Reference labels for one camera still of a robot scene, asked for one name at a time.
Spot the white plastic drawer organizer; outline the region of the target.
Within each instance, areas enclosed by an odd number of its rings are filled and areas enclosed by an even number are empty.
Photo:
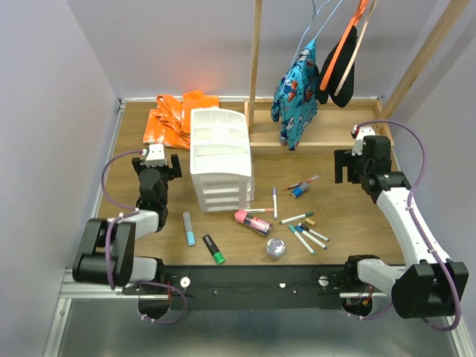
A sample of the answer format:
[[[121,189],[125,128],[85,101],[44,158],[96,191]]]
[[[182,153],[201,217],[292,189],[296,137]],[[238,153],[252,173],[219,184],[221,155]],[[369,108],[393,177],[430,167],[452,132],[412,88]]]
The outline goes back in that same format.
[[[219,107],[190,111],[190,175],[202,212],[250,208],[254,173],[244,114]]]

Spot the light blue highlighter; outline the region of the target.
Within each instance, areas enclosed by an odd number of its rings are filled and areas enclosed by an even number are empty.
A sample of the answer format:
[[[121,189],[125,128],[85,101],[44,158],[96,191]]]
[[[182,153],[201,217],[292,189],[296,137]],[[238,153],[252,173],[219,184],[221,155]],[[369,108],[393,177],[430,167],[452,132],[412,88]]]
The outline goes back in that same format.
[[[183,213],[183,221],[184,221],[184,230],[185,230],[187,245],[189,247],[192,247],[196,244],[196,239],[193,232],[193,226],[192,226],[191,216],[189,212]]]

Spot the black green highlighter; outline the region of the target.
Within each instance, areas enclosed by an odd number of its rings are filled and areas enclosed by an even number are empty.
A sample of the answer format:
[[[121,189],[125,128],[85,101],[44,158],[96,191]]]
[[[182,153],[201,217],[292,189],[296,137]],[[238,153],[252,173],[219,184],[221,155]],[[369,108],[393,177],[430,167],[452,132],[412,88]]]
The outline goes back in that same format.
[[[225,262],[225,258],[223,257],[221,251],[218,249],[216,243],[213,241],[210,235],[204,235],[202,237],[205,245],[207,246],[213,260],[216,262],[217,265],[221,265]]]

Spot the pink capped pen tube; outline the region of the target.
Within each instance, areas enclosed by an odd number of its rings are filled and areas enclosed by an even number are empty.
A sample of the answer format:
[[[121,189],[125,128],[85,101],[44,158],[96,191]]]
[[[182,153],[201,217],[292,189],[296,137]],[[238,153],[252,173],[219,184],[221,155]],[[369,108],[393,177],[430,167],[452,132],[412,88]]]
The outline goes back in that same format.
[[[234,218],[239,224],[242,224],[265,237],[268,236],[272,230],[271,223],[258,218],[245,210],[238,210],[235,212]]]

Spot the clear jar of paperclips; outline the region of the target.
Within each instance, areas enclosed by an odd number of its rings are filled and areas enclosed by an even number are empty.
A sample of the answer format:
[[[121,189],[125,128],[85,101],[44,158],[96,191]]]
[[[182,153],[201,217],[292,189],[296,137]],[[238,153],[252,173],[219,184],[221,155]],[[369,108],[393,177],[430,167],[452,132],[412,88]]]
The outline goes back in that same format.
[[[285,242],[278,238],[270,239],[266,243],[266,255],[273,260],[279,260],[286,251]]]

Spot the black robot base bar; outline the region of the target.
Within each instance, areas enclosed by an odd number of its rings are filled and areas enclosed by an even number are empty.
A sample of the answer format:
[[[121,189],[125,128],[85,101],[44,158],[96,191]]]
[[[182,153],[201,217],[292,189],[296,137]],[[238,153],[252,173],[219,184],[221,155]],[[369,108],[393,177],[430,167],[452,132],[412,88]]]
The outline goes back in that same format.
[[[123,293],[163,295],[173,309],[186,301],[192,311],[349,307],[367,313],[388,302],[378,289],[347,278],[343,265],[161,265],[158,280],[163,287],[134,282]]]

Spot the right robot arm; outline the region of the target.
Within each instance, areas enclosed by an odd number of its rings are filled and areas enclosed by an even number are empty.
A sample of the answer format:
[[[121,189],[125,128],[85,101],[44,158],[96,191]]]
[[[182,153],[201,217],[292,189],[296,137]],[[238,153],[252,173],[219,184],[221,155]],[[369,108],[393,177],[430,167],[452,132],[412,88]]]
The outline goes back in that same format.
[[[391,143],[364,126],[353,134],[351,149],[334,152],[335,180],[360,184],[385,215],[405,259],[405,270],[373,255],[348,258],[342,282],[357,292],[372,286],[386,294],[405,319],[461,315],[460,300],[469,272],[453,261],[426,225],[404,173],[392,169]]]

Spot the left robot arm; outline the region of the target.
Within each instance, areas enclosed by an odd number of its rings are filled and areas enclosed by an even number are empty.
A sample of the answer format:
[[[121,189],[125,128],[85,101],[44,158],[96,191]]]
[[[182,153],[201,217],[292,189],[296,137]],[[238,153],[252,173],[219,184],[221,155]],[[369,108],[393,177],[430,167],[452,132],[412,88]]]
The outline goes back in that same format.
[[[87,221],[72,267],[78,283],[104,284],[111,288],[139,283],[148,293],[164,288],[163,263],[158,258],[139,257],[135,241],[159,232],[168,216],[168,183],[182,177],[179,156],[168,161],[163,155],[155,159],[133,158],[138,175],[139,197],[136,206],[115,218]]]

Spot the orange red pen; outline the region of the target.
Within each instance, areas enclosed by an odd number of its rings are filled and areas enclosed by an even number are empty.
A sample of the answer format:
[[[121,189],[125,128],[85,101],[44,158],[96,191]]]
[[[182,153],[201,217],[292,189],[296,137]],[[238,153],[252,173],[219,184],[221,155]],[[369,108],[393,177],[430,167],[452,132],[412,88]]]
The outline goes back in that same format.
[[[310,182],[316,181],[316,180],[319,179],[319,177],[320,177],[319,175],[313,176],[313,177],[308,178],[308,179],[306,179],[306,180],[304,180],[304,181],[300,181],[300,182],[298,182],[298,183],[296,183],[296,184],[292,184],[292,185],[290,185],[290,186],[288,186],[288,187],[285,187],[283,190],[284,190],[284,191],[293,190],[293,189],[295,189],[296,187],[299,187],[302,183],[304,183],[304,182],[310,183]]]

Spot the orange tie-dye cloth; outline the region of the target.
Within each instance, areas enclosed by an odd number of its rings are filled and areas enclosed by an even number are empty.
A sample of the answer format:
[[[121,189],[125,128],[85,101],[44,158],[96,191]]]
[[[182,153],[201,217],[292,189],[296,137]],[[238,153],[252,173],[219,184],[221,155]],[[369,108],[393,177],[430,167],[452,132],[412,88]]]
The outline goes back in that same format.
[[[143,143],[189,150],[191,110],[219,107],[219,97],[194,90],[184,93],[181,100],[160,94],[156,103],[157,107],[149,111]]]

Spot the blue grey stamp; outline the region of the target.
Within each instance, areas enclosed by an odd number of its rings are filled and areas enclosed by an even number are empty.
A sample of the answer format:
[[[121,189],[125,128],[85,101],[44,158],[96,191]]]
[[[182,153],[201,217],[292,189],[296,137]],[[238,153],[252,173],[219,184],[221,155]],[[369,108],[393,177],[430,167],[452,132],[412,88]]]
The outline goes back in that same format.
[[[291,195],[293,198],[297,199],[301,197],[305,192],[309,190],[309,183],[304,182],[299,187],[296,187],[291,191]]]

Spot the black garment on hanger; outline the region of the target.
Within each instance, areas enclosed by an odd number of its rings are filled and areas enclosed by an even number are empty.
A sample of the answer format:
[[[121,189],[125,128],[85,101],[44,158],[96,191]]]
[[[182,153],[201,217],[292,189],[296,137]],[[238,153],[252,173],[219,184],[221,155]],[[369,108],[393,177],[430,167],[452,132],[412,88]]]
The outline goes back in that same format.
[[[328,97],[330,97],[333,103],[340,107],[344,108],[351,100],[354,91],[354,76],[355,76],[355,65],[352,66],[341,90],[338,94],[335,94],[338,84],[343,77],[343,74],[347,68],[347,65],[353,55],[353,52],[356,47],[358,35],[357,29],[353,26],[350,30],[349,35],[347,36],[343,48],[341,49],[340,54],[338,55],[338,59],[336,60],[336,64],[332,70],[330,75],[329,81],[327,83],[327,87],[324,90],[320,90],[320,84],[322,78],[324,77],[329,64],[335,54],[335,51],[338,47],[338,44],[331,50],[328,54],[327,58],[324,61],[322,71],[318,74],[318,81],[315,85],[315,99],[322,105],[326,104],[328,101]]]

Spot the green capped white marker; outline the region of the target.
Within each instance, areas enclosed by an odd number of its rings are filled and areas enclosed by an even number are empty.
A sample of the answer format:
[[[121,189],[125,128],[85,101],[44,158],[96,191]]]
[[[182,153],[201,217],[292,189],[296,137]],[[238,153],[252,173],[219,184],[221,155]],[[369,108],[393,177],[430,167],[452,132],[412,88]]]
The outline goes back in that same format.
[[[307,217],[310,217],[310,216],[313,216],[314,215],[314,212],[310,211],[310,212],[306,212],[306,213],[302,213],[300,215],[297,215],[297,216],[292,216],[292,217],[289,217],[289,218],[286,218],[286,219],[281,219],[279,221],[279,224],[280,225],[286,225],[290,222],[294,222],[294,221],[297,221],[299,219],[305,219]]]

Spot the blue patterned shirt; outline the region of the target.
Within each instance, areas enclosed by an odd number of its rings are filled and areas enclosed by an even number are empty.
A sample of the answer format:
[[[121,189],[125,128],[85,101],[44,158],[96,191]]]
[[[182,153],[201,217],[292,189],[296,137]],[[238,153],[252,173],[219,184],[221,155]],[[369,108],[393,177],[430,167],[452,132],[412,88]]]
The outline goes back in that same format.
[[[279,82],[271,105],[271,119],[280,124],[280,144],[294,151],[318,111],[315,90],[319,70],[316,45],[311,40]]]

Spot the purple capped white marker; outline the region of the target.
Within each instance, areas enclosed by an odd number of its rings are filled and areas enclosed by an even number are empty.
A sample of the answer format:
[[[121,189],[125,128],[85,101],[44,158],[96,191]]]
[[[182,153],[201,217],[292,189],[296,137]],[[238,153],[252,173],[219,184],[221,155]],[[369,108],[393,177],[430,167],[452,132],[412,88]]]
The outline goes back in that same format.
[[[273,219],[278,219],[278,209],[277,209],[277,188],[272,188],[272,202],[273,202]]]

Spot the black capped white marker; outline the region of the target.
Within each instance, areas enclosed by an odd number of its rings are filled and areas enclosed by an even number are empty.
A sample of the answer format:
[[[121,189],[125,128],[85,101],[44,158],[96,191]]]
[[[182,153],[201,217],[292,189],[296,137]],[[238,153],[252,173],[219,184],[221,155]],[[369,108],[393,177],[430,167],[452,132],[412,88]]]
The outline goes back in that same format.
[[[309,233],[313,234],[314,236],[322,239],[323,241],[326,241],[326,242],[329,242],[329,238],[325,237],[324,235],[322,234],[319,234],[318,232],[312,230],[310,227],[308,227],[306,224],[304,223],[299,223],[298,226],[302,227],[302,229],[304,229],[305,231],[308,231]]]

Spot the peach capped white marker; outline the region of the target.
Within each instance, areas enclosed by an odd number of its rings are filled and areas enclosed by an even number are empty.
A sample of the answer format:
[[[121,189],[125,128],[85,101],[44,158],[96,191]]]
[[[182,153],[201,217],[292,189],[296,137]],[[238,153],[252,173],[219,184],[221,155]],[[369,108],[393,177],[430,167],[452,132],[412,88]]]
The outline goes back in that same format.
[[[248,213],[273,213],[273,208],[255,208],[255,209],[245,209],[245,212]]]

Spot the blue capped white marker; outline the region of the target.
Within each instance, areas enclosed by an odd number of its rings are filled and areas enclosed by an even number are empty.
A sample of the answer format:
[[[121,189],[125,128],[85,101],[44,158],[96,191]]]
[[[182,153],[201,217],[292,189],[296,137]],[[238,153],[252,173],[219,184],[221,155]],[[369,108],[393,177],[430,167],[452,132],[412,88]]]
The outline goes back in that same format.
[[[308,233],[307,231],[305,231],[304,229],[302,229],[302,227],[300,226],[296,226],[295,227],[296,230],[303,234],[306,238],[310,239],[311,241],[313,241],[316,245],[318,245],[319,247],[321,247],[322,249],[326,250],[327,249],[327,246],[321,242],[318,238],[314,237],[313,235],[311,235],[310,233]]]

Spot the teal capped white marker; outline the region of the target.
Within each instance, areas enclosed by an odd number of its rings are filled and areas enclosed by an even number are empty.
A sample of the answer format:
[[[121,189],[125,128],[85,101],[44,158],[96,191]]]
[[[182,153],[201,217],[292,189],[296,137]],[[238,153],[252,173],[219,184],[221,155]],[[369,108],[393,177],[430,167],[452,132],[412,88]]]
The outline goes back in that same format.
[[[303,245],[303,247],[311,254],[315,255],[314,249],[306,242],[306,240],[298,233],[296,228],[292,225],[288,226],[288,229],[295,235],[298,241]]]

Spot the wooden hanger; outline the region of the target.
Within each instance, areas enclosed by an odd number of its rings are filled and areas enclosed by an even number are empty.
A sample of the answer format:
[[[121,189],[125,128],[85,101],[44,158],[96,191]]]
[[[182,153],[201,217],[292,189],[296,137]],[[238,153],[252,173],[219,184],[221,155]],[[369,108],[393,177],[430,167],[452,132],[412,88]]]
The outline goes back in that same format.
[[[346,69],[345,69],[345,71],[344,71],[344,73],[343,73],[343,76],[342,76],[342,78],[341,78],[341,80],[340,80],[340,82],[339,82],[339,84],[338,84],[338,86],[337,86],[337,89],[335,90],[335,93],[334,93],[335,96],[338,96],[338,95],[339,95],[339,93],[340,93],[341,90],[342,90],[342,87],[343,87],[344,84],[345,84],[345,81],[346,81],[347,78],[349,77],[349,74],[350,74],[350,72],[351,72],[351,69],[352,69],[352,67],[353,67],[353,65],[354,65],[354,63],[355,63],[355,61],[356,61],[357,53],[358,53],[359,48],[360,48],[360,46],[361,46],[361,42],[362,42],[362,40],[363,40],[363,38],[364,38],[364,34],[365,34],[366,30],[367,30],[368,23],[369,23],[369,21],[370,21],[370,19],[371,19],[371,16],[372,16],[372,14],[373,14],[374,9],[375,9],[376,3],[377,3],[377,0],[373,0],[372,4],[371,4],[371,6],[370,6],[370,9],[369,9],[369,11],[368,11],[368,14],[367,14],[367,16],[366,16],[366,18],[365,18],[365,20],[364,20],[364,25],[363,25],[363,27],[362,27],[362,29],[361,29],[360,37],[358,38],[358,40],[357,40],[357,42],[356,42],[356,46],[355,46],[355,48],[354,48],[354,50],[353,50],[352,56],[350,57],[350,61],[348,62],[347,67],[346,67]]]

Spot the orange hanger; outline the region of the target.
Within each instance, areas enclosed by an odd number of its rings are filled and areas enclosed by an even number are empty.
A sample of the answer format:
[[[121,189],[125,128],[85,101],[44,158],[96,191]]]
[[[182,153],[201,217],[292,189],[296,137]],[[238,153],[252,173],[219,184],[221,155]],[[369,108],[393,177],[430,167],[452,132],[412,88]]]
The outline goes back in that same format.
[[[350,31],[352,28],[358,24],[359,20],[362,18],[367,6],[369,4],[369,0],[360,0],[358,3],[358,7],[353,14],[353,17],[351,18],[349,24],[347,25],[346,30],[344,31],[341,39],[339,40],[337,47],[334,50],[333,55],[331,56],[331,60],[326,68],[326,70],[323,71],[323,74],[321,76],[321,84],[319,89],[321,91],[324,91],[327,89],[332,71],[335,67],[335,64],[337,63],[338,56],[341,53],[342,48],[344,47],[344,43],[347,40],[347,37],[350,35]]]

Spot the wooden clothes rack frame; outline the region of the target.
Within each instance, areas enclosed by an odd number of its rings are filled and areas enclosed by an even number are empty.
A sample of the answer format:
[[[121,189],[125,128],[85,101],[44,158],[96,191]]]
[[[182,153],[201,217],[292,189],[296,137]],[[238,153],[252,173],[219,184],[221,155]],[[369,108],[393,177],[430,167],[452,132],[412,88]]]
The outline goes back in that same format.
[[[376,124],[376,132],[391,138],[392,135],[387,124],[388,120],[429,64],[463,12],[467,10],[469,4],[469,1],[448,2],[445,10],[434,23],[425,41],[385,102],[380,99],[352,99],[349,106],[344,109],[340,109],[331,103],[322,106],[316,119],[311,122],[309,130],[304,133],[298,151],[321,153],[350,147],[352,140],[347,131],[351,127],[352,119],[381,119],[384,122]],[[261,1],[255,2],[254,11],[251,93],[244,100],[244,114],[250,135],[251,150],[254,154],[287,153],[288,150],[275,140],[274,134],[277,133],[277,130],[273,129],[271,124],[265,122],[265,110],[271,108],[271,98],[256,97],[257,60],[259,57],[262,18]]]

